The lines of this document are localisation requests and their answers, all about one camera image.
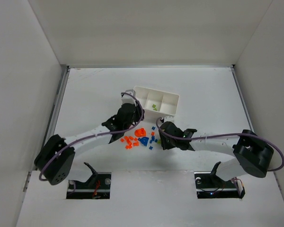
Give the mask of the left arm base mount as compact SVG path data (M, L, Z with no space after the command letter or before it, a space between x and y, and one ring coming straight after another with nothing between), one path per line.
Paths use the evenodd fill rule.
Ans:
M86 182L69 181L66 199L69 200L108 200L110 199L111 172L97 172L84 162L91 173Z

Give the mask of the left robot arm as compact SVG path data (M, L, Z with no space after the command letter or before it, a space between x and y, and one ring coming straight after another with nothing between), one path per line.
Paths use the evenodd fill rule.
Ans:
M125 103L117 114L93 130L65 139L58 134L51 136L35 158L34 165L41 178L50 185L63 180L92 185L97 175L95 169L86 161L74 163L74 160L96 147L119 140L143 119L144 110L140 104Z

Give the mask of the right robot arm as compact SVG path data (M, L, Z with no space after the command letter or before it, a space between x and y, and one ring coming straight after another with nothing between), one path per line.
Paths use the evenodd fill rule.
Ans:
M250 130L243 130L239 134L219 136L196 129L183 131L173 122L164 120L158 130L164 150L179 148L232 156L229 161L217 161L211 172L224 181L245 174L257 178L266 177L274 154L273 148Z

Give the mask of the large blue arch lego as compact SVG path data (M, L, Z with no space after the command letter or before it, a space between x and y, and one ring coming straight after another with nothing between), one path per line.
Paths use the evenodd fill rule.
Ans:
M149 141L149 138L148 138L148 137L139 138L139 142L140 142L143 146L147 146L147 145L148 145L148 141Z

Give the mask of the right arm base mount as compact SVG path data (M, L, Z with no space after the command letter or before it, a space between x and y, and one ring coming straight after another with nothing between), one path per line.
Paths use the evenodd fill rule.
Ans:
M221 162L217 162L210 172L194 172L198 199L243 199L246 194L243 182L238 178L224 181L216 175Z

